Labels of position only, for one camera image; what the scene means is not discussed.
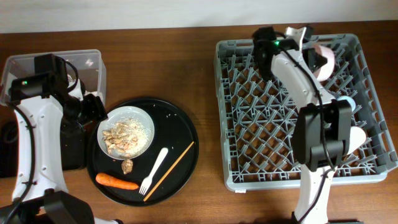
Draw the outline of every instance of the black tray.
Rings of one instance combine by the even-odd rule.
[[[147,206],[166,200],[187,183],[195,169],[199,155],[199,141],[196,129],[190,118],[182,110],[163,100],[140,98],[125,102],[116,108],[121,106],[136,106],[151,116],[155,125],[154,140],[146,152],[132,160],[132,172],[124,175],[121,169],[122,161],[110,158],[99,147],[96,138],[97,126],[91,135],[88,145],[88,174],[96,187],[115,202],[131,206]],[[104,172],[113,177],[141,185],[144,178],[149,175],[160,150],[163,147],[167,147],[169,153],[152,179],[152,184],[147,191],[148,194],[192,141],[195,144],[159,185],[147,202],[143,202],[144,196],[138,193],[139,189],[117,189],[97,184],[95,181],[96,175]]]

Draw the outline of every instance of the white fork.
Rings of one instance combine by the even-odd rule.
[[[144,181],[142,181],[141,187],[139,188],[139,193],[140,194],[145,195],[147,193],[147,190],[148,190],[148,188],[150,187],[150,185],[152,183],[152,178],[154,177],[157,169],[159,168],[159,166],[163,162],[164,158],[166,157],[168,151],[169,150],[166,147],[164,147],[162,150],[160,150],[160,153],[157,156],[157,159],[155,161],[155,165],[152,168],[152,170],[150,171],[149,176],[147,176],[144,179]]]

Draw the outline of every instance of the carrot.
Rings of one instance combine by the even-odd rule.
[[[138,189],[138,185],[133,182],[128,182],[124,180],[119,180],[115,177],[112,177],[108,174],[99,173],[95,177],[97,183],[109,186],[109,187],[117,187],[119,189],[126,189],[126,190],[136,190]]]

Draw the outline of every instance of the gray dish rack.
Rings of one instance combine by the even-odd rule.
[[[333,49],[335,71],[322,84],[336,98],[356,102],[351,124],[363,128],[366,142],[339,166],[334,185],[374,183],[398,166],[389,134],[358,38],[353,34],[314,35]],[[297,109],[277,79],[265,82],[253,60],[252,40],[225,40],[216,45],[215,82],[220,112],[225,186],[232,191],[300,186],[300,164],[290,140]]]

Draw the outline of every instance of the brown wooden tabletop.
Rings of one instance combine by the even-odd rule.
[[[287,24],[274,26],[284,30]],[[392,140],[398,146],[398,21],[313,24],[316,34],[359,37]],[[224,186],[213,57],[220,40],[250,39],[259,26],[0,34],[0,70],[8,56],[98,49],[107,69],[106,108],[154,96],[184,109],[199,136],[200,155],[187,185],[150,207],[115,203],[96,189],[87,170],[64,172],[69,193],[89,203],[96,217],[125,223],[252,223],[289,218],[298,189],[232,193]],[[0,125],[14,119],[0,107]],[[10,204],[15,178],[0,180],[0,207]],[[377,184],[331,188],[330,220],[398,222],[398,171]]]

